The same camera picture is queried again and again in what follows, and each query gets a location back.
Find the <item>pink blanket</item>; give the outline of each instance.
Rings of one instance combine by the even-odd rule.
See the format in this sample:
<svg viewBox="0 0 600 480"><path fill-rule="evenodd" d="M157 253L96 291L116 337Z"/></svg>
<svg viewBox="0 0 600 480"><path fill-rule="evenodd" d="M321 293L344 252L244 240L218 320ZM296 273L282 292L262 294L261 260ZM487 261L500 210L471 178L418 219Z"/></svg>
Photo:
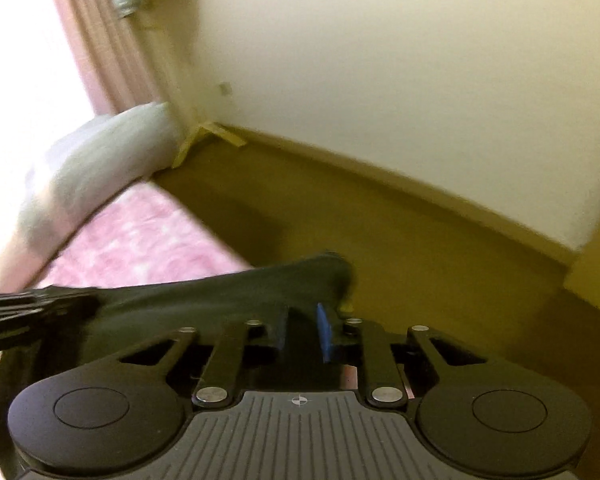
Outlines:
<svg viewBox="0 0 600 480"><path fill-rule="evenodd" d="M76 233L36 286L113 288L196 280L247 268L171 195L139 182Z"/></svg>

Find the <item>olive floor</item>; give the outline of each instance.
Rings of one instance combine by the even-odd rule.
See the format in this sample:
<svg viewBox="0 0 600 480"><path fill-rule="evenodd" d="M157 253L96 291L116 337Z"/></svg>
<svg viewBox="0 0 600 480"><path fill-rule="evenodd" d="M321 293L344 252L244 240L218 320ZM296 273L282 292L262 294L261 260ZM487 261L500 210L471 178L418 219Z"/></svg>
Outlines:
<svg viewBox="0 0 600 480"><path fill-rule="evenodd" d="M357 316L428 324L576 390L594 413L578 468L600 479L600 311L565 268L495 232L347 171L213 140L156 176L254 266L334 250L356 269Z"/></svg>

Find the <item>curtain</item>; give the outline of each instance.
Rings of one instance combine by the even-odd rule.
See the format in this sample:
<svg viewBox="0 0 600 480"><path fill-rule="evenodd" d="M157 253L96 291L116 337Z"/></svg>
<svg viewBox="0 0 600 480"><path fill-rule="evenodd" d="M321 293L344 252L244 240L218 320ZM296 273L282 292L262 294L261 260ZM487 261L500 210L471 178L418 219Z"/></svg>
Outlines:
<svg viewBox="0 0 600 480"><path fill-rule="evenodd" d="M80 78L96 114L161 101L152 70L111 0L55 0Z"/></svg>

